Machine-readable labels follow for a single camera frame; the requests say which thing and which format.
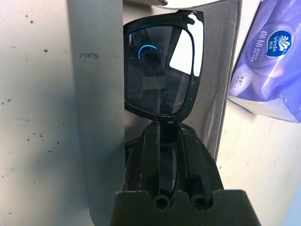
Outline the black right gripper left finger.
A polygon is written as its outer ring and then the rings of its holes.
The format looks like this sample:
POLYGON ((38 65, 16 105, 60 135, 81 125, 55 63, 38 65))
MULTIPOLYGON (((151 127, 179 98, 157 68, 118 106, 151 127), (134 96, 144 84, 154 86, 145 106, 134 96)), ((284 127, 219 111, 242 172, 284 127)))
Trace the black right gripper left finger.
POLYGON ((123 190, 159 190, 160 125, 149 124, 127 152, 123 190))

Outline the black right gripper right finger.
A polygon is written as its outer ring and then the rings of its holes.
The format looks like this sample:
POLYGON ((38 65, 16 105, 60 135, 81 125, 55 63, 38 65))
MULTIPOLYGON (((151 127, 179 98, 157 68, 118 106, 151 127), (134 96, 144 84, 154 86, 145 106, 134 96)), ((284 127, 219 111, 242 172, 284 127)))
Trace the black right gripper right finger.
POLYGON ((223 184, 215 163, 195 130, 181 124, 188 162, 188 187, 190 190, 223 190, 223 184))

